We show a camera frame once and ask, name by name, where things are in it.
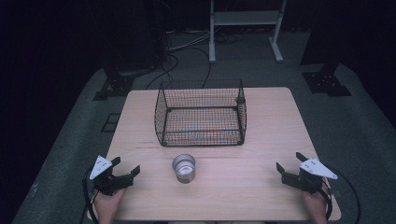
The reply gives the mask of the person's right hand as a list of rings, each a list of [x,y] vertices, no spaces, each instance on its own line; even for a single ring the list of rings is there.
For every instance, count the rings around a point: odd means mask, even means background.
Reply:
[[[321,191],[315,193],[303,191],[302,199],[306,212],[313,224],[328,224],[326,214],[329,196],[325,180],[322,180]]]

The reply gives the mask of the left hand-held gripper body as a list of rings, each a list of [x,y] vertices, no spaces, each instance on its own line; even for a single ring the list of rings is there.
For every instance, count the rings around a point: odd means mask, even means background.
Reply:
[[[113,175],[113,168],[111,168],[111,161],[98,156],[90,174],[90,180],[93,181],[94,188],[108,196],[112,196],[115,191],[128,188],[133,184],[133,180],[129,180],[127,175]]]

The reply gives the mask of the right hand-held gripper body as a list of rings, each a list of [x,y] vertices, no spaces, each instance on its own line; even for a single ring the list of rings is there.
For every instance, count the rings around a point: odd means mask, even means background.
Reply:
[[[338,178],[338,175],[316,158],[301,162],[299,169],[300,172],[297,175],[289,173],[289,176],[281,176],[281,182],[302,191],[315,193],[321,189],[324,177],[330,179]]]

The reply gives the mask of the black stand base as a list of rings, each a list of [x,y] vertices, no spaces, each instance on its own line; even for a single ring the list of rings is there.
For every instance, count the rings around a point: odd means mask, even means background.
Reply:
[[[346,86],[335,76],[337,63],[325,63],[316,72],[304,72],[304,80],[312,93],[326,93],[330,97],[350,96]]]
[[[109,97],[126,96],[134,84],[134,78],[131,76],[123,76],[116,68],[105,67],[104,72],[106,80],[93,97],[94,101],[105,101]]]

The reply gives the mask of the white metal stand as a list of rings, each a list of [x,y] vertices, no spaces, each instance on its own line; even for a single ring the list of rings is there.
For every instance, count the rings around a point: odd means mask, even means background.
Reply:
[[[243,25],[274,25],[273,35],[269,37],[269,43],[277,63],[284,61],[277,45],[277,39],[288,0],[282,0],[280,9],[264,11],[216,11],[215,0],[210,0],[210,24],[209,24],[209,61],[216,61],[215,28],[218,26],[243,26]]]

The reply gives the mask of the person's left hand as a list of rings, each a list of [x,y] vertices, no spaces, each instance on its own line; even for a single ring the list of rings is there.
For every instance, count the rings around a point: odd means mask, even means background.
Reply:
[[[127,189],[119,189],[112,196],[96,191],[93,204],[97,213],[99,224],[113,224],[120,208],[120,202]]]

